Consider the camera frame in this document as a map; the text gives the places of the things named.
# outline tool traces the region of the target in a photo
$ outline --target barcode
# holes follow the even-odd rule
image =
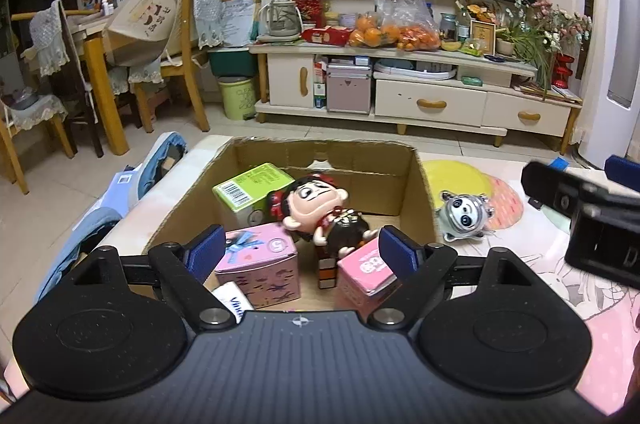
[[[225,195],[225,197],[236,208],[251,201],[251,197],[246,193],[246,191],[242,189],[238,184],[235,184],[234,182],[228,182],[227,184],[222,184],[220,186],[220,192],[223,195]]]

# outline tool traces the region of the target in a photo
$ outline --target red package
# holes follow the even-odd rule
[[[302,39],[309,43],[343,47],[347,44],[347,41],[349,41],[352,30],[353,29],[347,27],[316,27],[305,30],[302,33]]]

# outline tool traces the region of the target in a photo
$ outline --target pink box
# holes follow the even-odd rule
[[[280,224],[228,232],[215,271],[220,284],[235,282],[254,308],[300,297],[298,251]]]
[[[340,260],[338,267],[335,308],[356,310],[364,320],[398,284],[396,276],[380,258],[377,238]]]

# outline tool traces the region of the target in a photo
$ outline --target picture frame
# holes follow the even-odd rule
[[[485,54],[495,56],[495,24],[484,21],[471,20],[471,39],[479,39],[486,43]]]

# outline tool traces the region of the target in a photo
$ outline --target doll face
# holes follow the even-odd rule
[[[333,208],[342,206],[347,197],[347,191],[321,180],[302,184],[287,197],[290,216],[285,220],[285,225],[292,225],[294,220],[300,224],[295,230],[312,233],[318,221]]]
[[[480,219],[476,206],[465,197],[458,197],[452,201],[450,213],[454,224],[462,231],[475,229]]]

